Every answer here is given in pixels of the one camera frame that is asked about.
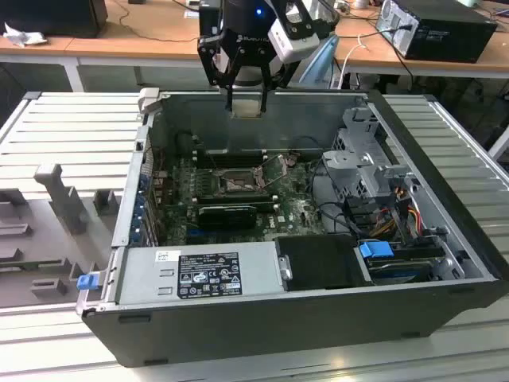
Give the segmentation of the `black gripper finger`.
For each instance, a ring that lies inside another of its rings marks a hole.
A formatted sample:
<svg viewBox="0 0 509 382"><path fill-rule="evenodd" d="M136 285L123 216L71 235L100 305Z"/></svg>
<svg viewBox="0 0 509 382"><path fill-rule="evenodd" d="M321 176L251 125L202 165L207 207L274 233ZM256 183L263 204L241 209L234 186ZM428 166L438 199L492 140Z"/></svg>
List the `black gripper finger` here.
<svg viewBox="0 0 509 382"><path fill-rule="evenodd" d="M216 66L214 57L222 49L227 56L228 63L223 72ZM197 52L210 85L215 85L227 91L226 110L232 111L233 85L241 69L241 52L236 43L231 43L227 35L201 37L198 41Z"/></svg>
<svg viewBox="0 0 509 382"><path fill-rule="evenodd" d="M270 66L264 64L260 67L262 73L262 98L260 103L260 112L266 112L266 103L269 92L277 88L287 88L294 73L297 71L298 62L282 64L280 69L273 75L270 74Z"/></svg>

